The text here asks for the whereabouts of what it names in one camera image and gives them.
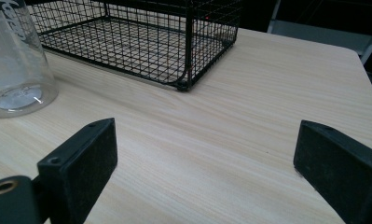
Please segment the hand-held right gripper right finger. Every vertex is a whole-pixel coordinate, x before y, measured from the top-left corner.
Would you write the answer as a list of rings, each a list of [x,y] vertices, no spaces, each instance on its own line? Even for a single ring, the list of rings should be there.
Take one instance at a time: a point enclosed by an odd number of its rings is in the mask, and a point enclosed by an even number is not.
[[[293,164],[346,224],[372,224],[372,148],[303,120]]]

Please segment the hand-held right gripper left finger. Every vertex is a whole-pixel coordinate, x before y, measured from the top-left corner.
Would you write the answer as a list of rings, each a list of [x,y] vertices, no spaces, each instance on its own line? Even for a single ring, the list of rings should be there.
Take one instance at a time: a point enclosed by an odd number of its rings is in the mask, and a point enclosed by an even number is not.
[[[115,120],[84,126],[37,163],[42,218],[51,224],[83,224],[116,167]]]

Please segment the clear plastic bottle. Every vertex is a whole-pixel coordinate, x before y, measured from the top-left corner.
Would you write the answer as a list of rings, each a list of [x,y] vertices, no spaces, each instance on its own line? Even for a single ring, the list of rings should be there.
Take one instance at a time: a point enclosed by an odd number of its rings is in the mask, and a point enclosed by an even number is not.
[[[24,0],[0,0],[0,119],[33,113],[57,96]]]

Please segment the black wire mesh rack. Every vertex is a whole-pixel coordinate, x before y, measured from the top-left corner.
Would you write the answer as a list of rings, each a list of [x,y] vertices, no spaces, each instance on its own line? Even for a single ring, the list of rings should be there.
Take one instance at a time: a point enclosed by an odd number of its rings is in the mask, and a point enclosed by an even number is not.
[[[45,49],[190,90],[236,42],[242,0],[24,0]]]

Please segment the grey metal stand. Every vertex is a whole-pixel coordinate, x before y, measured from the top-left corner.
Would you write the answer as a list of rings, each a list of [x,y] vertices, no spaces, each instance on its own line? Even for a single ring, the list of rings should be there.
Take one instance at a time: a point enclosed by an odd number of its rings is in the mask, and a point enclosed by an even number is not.
[[[276,0],[268,32],[351,49],[372,63],[372,0]]]

